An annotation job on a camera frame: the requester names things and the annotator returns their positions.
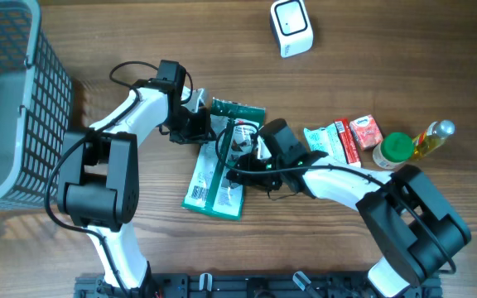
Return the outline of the green glove package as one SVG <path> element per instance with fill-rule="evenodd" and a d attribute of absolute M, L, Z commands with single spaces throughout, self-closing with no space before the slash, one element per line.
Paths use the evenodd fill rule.
<path fill-rule="evenodd" d="M 255 150 L 251 135 L 263 125 L 265 109 L 214 99 L 210 128 L 220 139 L 201 146 L 181 206 L 221 219 L 239 220 L 243 186 L 226 178 L 228 166 Z"/>

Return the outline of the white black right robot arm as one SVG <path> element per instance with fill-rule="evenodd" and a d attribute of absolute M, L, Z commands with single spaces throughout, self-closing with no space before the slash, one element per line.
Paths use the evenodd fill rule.
<path fill-rule="evenodd" d="M 399 297 L 425 293 L 428 280 L 453 275 L 453 257 L 471 240 L 466 222 L 418 167 L 371 171 L 308 151 L 287 122 L 249 124 L 252 143 L 236 161 L 217 157 L 229 181 L 264 188 L 287 185 L 312 199 L 329 199 L 357 211 L 382 256 L 356 285 L 327 283 L 325 291 L 353 297 Z"/>

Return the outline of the light green wipes pack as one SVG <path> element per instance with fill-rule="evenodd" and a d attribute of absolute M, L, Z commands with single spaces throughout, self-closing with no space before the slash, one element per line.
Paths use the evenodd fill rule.
<path fill-rule="evenodd" d="M 345 149 L 333 123 L 327 127 L 320 127 L 315 130 L 304 128 L 303 132 L 306 142 L 312 151 L 326 152 L 337 161 L 347 164 Z"/>

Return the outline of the green lid jar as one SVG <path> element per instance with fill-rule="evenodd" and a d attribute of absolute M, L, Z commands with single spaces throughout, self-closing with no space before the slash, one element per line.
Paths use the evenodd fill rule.
<path fill-rule="evenodd" d="M 409 160 L 413 152 L 412 139 L 403 132 L 393 132 L 373 149 L 373 161 L 377 166 L 391 170 Z"/>

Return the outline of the yellow liquid bottle silver cap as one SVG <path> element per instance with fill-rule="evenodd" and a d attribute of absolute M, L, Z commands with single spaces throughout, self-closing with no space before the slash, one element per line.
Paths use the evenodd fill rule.
<path fill-rule="evenodd" d="M 446 139 L 455 133 L 455 124 L 451 120 L 435 121 L 422 133 L 412 139 L 414 152 L 411 159 L 421 160 L 423 157 L 442 146 Z"/>

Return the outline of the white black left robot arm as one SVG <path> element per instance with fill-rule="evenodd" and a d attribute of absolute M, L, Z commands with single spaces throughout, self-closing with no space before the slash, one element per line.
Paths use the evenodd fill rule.
<path fill-rule="evenodd" d="M 185 84 L 186 68 L 171 60 L 156 76 L 130 84 L 127 99 L 103 120 L 64 136 L 57 177 L 57 206 L 70 216 L 59 226 L 87 234 L 104 273 L 75 280 L 76 297 L 161 297 L 133 227 L 139 201 L 137 150 L 153 129 L 177 144 L 216 138 L 208 109 Z"/>

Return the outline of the red stick sachet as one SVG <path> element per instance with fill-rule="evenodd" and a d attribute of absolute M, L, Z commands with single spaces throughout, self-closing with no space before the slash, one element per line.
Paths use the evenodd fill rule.
<path fill-rule="evenodd" d="M 347 118 L 339 118 L 334 120 L 336 130 L 338 132 L 340 141 L 344 148 L 346 161 L 350 166 L 361 167 L 361 160 L 357 151 L 354 138 L 349 129 L 349 122 Z"/>

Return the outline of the red white tissue pack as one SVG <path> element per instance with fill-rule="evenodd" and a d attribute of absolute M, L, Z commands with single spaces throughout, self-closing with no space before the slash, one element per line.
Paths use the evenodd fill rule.
<path fill-rule="evenodd" d="M 351 121 L 349 128 L 362 151 L 376 147 L 383 140 L 383 134 L 371 114 Z"/>

